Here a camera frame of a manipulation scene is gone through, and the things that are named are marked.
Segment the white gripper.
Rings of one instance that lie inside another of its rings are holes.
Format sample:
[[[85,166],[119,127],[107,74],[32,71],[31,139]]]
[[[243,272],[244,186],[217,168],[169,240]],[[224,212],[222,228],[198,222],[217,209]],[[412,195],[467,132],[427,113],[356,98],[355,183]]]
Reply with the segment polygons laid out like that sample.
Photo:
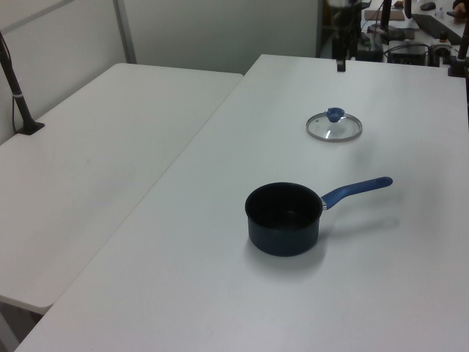
[[[340,73],[346,71],[348,60],[359,61],[358,41],[361,36],[361,6],[331,7],[331,24],[335,29],[332,53],[336,55],[336,68]]]

